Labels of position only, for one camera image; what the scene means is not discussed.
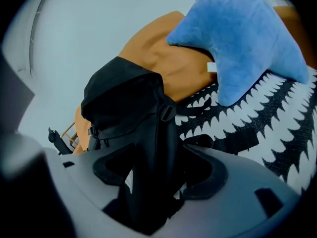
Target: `gray plastic surface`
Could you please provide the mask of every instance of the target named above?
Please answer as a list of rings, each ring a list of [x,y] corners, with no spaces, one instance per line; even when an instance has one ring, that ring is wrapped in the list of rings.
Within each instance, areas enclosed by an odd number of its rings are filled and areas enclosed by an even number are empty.
[[[10,179],[36,155],[45,155],[55,187],[68,210],[78,237],[146,237],[114,221],[100,209],[117,196],[117,188],[99,182],[91,163],[101,152],[59,156],[53,149],[42,149],[29,137],[8,135],[1,139],[2,166]],[[294,209],[299,196],[271,171],[260,164],[213,149],[186,145],[222,161],[228,169],[226,185],[211,199],[186,201],[184,206],[153,237],[262,237],[270,233]],[[64,168],[63,162],[75,165]],[[271,188],[284,203],[273,217],[267,218],[254,191]]]
[[[211,199],[186,201],[168,223],[155,233],[158,237],[225,238],[257,227],[268,219],[254,194],[259,188],[271,188],[280,201],[284,205],[289,204],[290,208],[295,207],[299,200],[299,195],[274,173],[252,160],[209,148],[186,147],[222,161],[228,169],[228,180]],[[281,210],[275,215],[279,213],[285,217]],[[276,218],[256,237],[269,233],[279,224],[278,221],[279,218]]]

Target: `orange fabric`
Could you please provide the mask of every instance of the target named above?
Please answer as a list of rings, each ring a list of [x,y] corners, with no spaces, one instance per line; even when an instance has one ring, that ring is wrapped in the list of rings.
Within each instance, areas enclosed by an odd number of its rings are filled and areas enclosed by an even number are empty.
[[[91,126],[91,122],[84,119],[81,115],[81,107],[79,106],[75,112],[75,128],[79,139],[79,144],[76,147],[74,153],[81,153],[80,150],[86,150],[89,145],[90,135],[88,135],[88,129]]]
[[[137,32],[118,55],[161,74],[164,93],[176,102],[216,80],[216,73],[207,72],[207,62],[212,61],[208,52],[167,44],[168,34],[183,18],[179,11],[157,18]]]
[[[296,10],[291,6],[278,6],[275,10],[300,46],[306,63],[317,68],[316,55]],[[160,73],[165,94],[176,102],[216,80],[215,73],[207,72],[207,62],[212,61],[208,53],[166,43],[167,35],[183,17],[183,14],[174,11],[154,20],[136,33],[119,54],[122,58]],[[80,107],[76,110],[75,125],[82,149],[87,149],[91,123],[81,116]]]

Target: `star-shaped pillow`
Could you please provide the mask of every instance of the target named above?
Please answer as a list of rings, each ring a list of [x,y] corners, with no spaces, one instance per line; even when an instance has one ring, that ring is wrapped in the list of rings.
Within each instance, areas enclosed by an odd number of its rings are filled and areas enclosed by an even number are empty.
[[[267,69],[300,83],[309,78],[299,46],[265,0],[196,0],[166,40],[212,54],[223,106],[237,102]]]

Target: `strap buckle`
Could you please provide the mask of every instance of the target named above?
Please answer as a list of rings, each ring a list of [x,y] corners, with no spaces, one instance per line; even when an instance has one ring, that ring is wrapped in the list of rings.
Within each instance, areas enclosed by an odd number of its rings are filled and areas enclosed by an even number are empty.
[[[170,121],[176,116],[176,108],[174,106],[167,106],[164,108],[160,120],[161,121]]]
[[[95,135],[97,134],[97,129],[95,126],[91,126],[89,129],[88,129],[88,135]]]

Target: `orange cushion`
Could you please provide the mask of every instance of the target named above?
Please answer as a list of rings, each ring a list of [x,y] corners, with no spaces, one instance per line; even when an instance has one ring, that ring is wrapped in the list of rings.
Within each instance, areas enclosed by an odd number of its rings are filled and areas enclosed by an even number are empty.
[[[176,102],[216,80],[216,73],[207,72],[210,53],[167,44],[168,34],[183,18],[179,11],[157,18],[137,32],[118,55],[161,74],[164,93]]]
[[[76,147],[74,153],[80,153],[80,150],[86,150],[89,145],[90,135],[88,135],[88,129],[91,126],[91,122],[84,119],[81,115],[81,107],[79,106],[75,112],[75,128],[79,144]]]

